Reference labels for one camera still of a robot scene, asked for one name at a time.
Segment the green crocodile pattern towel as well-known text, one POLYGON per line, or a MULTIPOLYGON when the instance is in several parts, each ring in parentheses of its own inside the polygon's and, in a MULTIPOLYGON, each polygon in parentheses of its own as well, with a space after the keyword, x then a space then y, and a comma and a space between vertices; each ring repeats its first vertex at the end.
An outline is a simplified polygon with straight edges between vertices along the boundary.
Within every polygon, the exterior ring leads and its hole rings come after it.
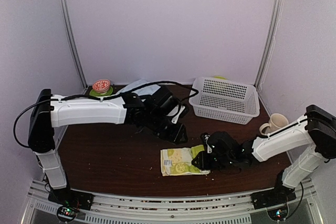
POLYGON ((192 160, 203 150, 203 145, 160 150, 162 176, 208 175, 210 170, 200 170, 192 164, 192 160))

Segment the white perforated plastic basket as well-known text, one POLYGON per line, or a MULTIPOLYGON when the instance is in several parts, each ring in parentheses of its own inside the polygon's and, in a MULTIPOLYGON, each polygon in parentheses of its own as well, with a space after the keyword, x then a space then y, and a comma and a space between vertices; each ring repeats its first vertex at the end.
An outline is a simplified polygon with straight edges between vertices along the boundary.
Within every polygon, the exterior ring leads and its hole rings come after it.
POLYGON ((256 88, 213 77, 198 77, 192 85, 199 91, 189 98, 199 117, 246 125, 260 114, 256 88))

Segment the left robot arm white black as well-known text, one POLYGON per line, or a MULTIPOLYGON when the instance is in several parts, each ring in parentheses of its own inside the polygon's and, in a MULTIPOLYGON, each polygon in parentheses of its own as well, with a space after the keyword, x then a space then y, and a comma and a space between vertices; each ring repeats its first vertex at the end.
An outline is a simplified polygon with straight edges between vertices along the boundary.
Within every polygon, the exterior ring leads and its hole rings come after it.
POLYGON ((134 91, 110 97, 52 95, 44 89, 30 116, 28 147, 36 154, 49 182, 51 193, 64 205, 76 197, 57 153, 54 128, 75 124, 134 124, 146 127, 158 138, 173 144, 188 141, 185 126, 178 120, 188 112, 167 87, 153 94, 134 91))

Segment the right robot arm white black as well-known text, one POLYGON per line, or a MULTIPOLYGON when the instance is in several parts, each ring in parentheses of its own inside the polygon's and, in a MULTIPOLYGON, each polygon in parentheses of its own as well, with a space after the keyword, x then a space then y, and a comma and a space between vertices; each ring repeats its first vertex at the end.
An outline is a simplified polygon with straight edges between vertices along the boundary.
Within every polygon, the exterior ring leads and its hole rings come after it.
POLYGON ((312 104, 296 121, 243 144, 238 144, 227 132, 204 133, 201 139, 204 150, 192 160, 192 165, 200 170, 243 169, 293 148, 307 146, 291 166, 277 175, 269 199, 279 204, 320 164, 335 158, 335 116, 312 104))

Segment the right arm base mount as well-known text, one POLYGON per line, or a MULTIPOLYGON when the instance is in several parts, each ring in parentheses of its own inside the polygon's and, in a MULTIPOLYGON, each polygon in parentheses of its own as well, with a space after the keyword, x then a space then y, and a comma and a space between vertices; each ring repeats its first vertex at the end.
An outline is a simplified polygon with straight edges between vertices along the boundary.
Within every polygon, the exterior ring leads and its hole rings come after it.
POLYGON ((291 218, 301 205, 304 196, 304 187, 302 182, 299 183, 301 187, 301 197, 294 210, 290 211, 288 202, 296 199, 295 189, 285 187, 273 188, 270 190, 260 191, 251 194, 251 201, 254 209, 266 208, 268 217, 277 223, 286 221, 291 218))

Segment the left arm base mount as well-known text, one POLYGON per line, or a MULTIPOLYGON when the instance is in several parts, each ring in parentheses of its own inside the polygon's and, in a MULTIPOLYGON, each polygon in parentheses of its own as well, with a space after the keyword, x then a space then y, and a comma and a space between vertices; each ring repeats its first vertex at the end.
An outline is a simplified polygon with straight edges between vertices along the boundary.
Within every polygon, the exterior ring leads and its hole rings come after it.
POLYGON ((76 190, 71 190, 68 198, 55 195, 54 192, 50 192, 48 195, 49 201, 60 205, 56 210, 56 217, 64 223, 74 221, 81 210, 90 210, 93 198, 93 194, 76 190))

